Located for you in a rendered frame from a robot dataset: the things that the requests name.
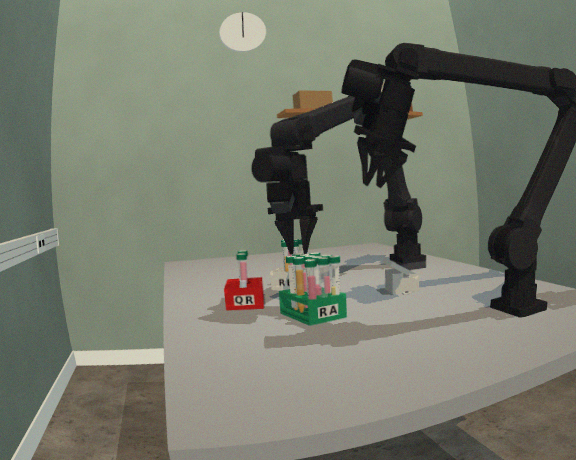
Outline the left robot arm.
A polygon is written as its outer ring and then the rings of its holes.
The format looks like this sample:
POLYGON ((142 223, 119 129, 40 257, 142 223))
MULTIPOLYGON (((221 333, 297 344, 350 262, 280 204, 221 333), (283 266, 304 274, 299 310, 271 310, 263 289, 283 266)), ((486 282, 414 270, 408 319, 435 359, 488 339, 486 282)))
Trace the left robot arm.
POLYGON ((559 108, 554 128, 520 201, 488 240, 491 259, 509 268, 505 270, 501 297, 491 299, 490 308, 517 317, 547 310, 547 301, 536 299, 537 239, 545 210, 576 143, 575 73, 566 68, 530 66, 401 43, 387 55, 385 65, 357 59, 349 63, 341 93, 355 97, 354 123, 373 132, 379 103, 396 109, 398 116, 409 113, 415 92, 409 82, 412 79, 527 91, 547 96, 559 108), (380 101, 375 100, 381 91, 380 101))

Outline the test tube with green cap and pink liquid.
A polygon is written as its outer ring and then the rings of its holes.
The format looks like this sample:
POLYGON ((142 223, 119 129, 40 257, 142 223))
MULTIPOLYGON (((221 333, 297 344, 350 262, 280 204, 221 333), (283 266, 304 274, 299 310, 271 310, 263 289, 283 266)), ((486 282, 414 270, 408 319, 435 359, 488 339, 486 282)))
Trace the test tube with green cap and pink liquid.
POLYGON ((304 267, 307 268, 306 274, 307 274, 308 299, 317 299, 316 276, 315 276, 316 266, 317 266, 316 259, 308 259, 304 261, 304 267))

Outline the red block with round holes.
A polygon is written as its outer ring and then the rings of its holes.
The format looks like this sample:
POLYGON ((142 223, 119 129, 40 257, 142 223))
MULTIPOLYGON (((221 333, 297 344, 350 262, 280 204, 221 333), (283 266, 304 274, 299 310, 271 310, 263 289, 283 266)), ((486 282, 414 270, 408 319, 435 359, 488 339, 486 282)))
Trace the red block with round holes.
POLYGON ((264 309, 262 277, 248 278, 245 288, 240 288, 239 279, 228 279, 224 294, 226 310, 264 309))

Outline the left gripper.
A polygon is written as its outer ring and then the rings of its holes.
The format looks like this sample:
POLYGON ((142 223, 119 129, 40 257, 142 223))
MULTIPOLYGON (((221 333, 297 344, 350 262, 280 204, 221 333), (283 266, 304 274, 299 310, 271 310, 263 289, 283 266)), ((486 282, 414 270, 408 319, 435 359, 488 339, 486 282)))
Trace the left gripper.
POLYGON ((363 184, 368 186, 377 171, 376 185, 379 188, 407 161, 408 155, 401 149, 415 152, 416 148, 416 145, 402 138, 408 113, 401 113, 401 116, 397 116, 398 111, 381 105, 379 103, 380 109, 373 132, 358 125, 354 129, 354 133, 357 135, 366 135, 366 138, 359 137, 357 141, 362 164, 363 184), (369 171, 368 153, 371 157, 369 171), (392 164, 383 174, 388 158, 392 160, 392 164))

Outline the green tube rack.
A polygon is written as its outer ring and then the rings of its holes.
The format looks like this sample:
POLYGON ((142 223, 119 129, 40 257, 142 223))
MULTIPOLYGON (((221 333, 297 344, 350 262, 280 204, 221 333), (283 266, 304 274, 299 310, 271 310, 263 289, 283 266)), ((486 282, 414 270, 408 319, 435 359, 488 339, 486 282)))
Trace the green tube rack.
POLYGON ((307 292, 305 295, 296 295, 290 293, 288 289, 279 291, 279 300, 281 314, 309 326, 347 317, 346 293, 340 292, 338 295, 328 293, 328 297, 317 295, 317 299, 308 299, 307 292), (292 308, 291 300, 307 305, 308 308, 300 313, 299 309, 292 308))

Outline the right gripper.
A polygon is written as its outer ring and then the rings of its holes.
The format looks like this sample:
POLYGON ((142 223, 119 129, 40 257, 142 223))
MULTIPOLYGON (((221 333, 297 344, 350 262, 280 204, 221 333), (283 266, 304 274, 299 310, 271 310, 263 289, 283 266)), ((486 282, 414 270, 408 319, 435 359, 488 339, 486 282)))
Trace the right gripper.
POLYGON ((303 252, 304 254, 307 254, 310 238, 318 220, 316 217, 316 212, 318 212, 318 210, 323 211, 323 204, 292 207, 290 212, 276 214, 275 225, 285 240, 290 255, 292 255, 294 251, 294 219, 300 219, 303 252), (287 231, 289 236, 287 235, 287 231), (309 231, 308 235, 307 231, 309 231))

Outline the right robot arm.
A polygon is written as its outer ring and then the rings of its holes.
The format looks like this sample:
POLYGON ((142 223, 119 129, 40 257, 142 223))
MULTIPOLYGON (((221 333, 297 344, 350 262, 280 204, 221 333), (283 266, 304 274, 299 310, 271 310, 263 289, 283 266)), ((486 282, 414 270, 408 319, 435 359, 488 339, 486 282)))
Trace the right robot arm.
MULTIPOLYGON (((323 108, 319 107, 272 125, 271 144, 276 148, 256 149, 251 166, 257 181, 273 182, 266 183, 267 201, 272 212, 287 213, 292 207, 311 205, 309 181, 293 181, 303 180, 297 178, 308 179, 306 156, 290 151, 312 149, 312 141, 321 133, 353 119, 354 99, 355 97, 348 96, 339 102, 335 101, 322 106, 323 108), (297 118, 298 120, 294 120, 297 118), (287 179, 290 182, 279 182, 287 179)), ((417 198, 411 198, 409 194, 402 166, 387 180, 387 188, 384 223, 388 231, 398 233, 398 245, 394 245, 394 254, 389 254, 390 260, 402 264, 426 261, 426 255, 421 254, 421 244, 417 238, 422 225, 422 212, 417 198)))

